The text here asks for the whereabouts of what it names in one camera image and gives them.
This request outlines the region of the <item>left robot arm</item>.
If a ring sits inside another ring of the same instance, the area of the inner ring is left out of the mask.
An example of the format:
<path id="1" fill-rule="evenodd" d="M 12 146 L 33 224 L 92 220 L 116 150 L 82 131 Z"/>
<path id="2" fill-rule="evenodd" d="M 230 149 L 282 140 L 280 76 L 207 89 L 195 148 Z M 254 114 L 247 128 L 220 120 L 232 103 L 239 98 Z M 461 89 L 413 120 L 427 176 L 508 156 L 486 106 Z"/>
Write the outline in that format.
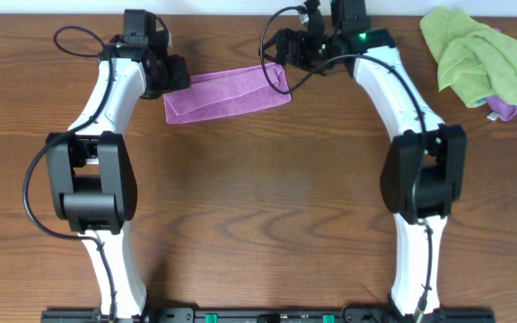
<path id="1" fill-rule="evenodd" d="M 67 221 L 69 240 L 81 241 L 101 291 L 99 322 L 139 322 L 148 292 L 138 273 L 130 222 L 137 184 L 125 133 L 139 100 L 156 100 L 190 85 L 186 61 L 170 54 L 162 18 L 127 9 L 123 31 L 101 44 L 98 78 L 82 113 L 46 141 L 53 206 Z"/>

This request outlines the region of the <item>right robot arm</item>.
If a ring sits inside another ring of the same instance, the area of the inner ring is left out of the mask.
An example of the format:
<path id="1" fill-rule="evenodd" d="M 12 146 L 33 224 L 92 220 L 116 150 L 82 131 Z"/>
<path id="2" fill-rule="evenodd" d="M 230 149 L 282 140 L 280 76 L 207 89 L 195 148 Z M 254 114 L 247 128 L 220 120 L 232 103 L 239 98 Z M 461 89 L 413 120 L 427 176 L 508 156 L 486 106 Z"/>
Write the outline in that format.
<path id="1" fill-rule="evenodd" d="M 395 40 L 387 30 L 372 27 L 363 1 L 332 2 L 331 33 L 325 31 L 319 6 L 317 1 L 293 6 L 302 29 L 262 35 L 259 59 L 292 65 L 308 76 L 342 64 L 370 96 L 390 137 L 380 190 L 397 231 L 396 275 L 383 319 L 441 322 L 439 252 L 451 205 L 460 197 L 467 137 L 428 106 Z"/>

